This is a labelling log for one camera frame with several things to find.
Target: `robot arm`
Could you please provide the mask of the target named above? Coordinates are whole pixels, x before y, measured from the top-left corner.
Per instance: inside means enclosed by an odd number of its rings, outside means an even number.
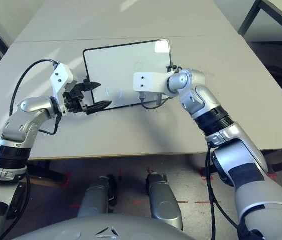
[[[258,230],[265,239],[282,239],[282,188],[268,178],[260,151],[204,86],[204,75],[191,69],[167,74],[137,72],[133,80],[139,98],[144,99],[146,92],[179,96],[207,144],[215,148],[211,159],[221,180],[235,188],[239,222],[248,231]]]
[[[21,210],[25,184],[20,183],[26,174],[26,163],[41,125],[56,118],[53,135],[58,122],[68,113],[98,112],[111,104],[101,101],[88,106],[82,92],[91,91],[100,84],[87,82],[77,84],[68,66],[58,64],[50,77],[53,96],[25,99],[17,111],[9,117],[0,138],[0,238],[6,220],[15,219]]]

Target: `gray floor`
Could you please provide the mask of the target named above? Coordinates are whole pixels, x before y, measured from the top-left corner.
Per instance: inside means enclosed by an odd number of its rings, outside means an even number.
[[[268,161],[282,161],[282,152],[267,157]],[[210,239],[210,207],[206,181],[198,174],[204,165],[204,155],[144,156],[121,158],[73,159],[54,161],[51,169],[71,173],[70,183],[63,188],[32,185],[29,206],[18,225],[7,239],[20,236],[53,223],[76,217],[79,204],[89,184],[101,175],[122,173],[118,182],[118,205],[114,212],[150,217],[148,197],[145,192],[147,167],[167,175],[179,203],[184,232],[198,240]],[[282,172],[276,181],[282,185]],[[212,180],[215,196],[225,212],[236,220],[234,191],[224,185],[214,174]],[[217,239],[237,239],[235,230],[216,211]]]

